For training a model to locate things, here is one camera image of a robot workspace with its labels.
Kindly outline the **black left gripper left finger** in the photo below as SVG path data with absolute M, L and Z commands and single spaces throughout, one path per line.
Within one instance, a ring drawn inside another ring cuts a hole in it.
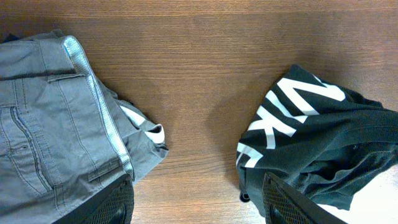
M 130 224 L 133 210 L 131 176 L 124 174 L 54 224 Z

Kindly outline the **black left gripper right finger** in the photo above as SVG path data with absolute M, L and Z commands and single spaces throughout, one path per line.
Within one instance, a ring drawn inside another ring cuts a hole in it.
M 271 172 L 264 175 L 267 224 L 346 224 Z

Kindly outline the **dark green t-shirt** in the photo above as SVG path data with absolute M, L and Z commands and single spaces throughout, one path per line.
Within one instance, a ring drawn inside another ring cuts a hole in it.
M 298 65 L 266 93 L 237 146 L 240 199 L 265 214 L 271 172 L 313 202 L 349 210 L 397 164 L 397 113 Z

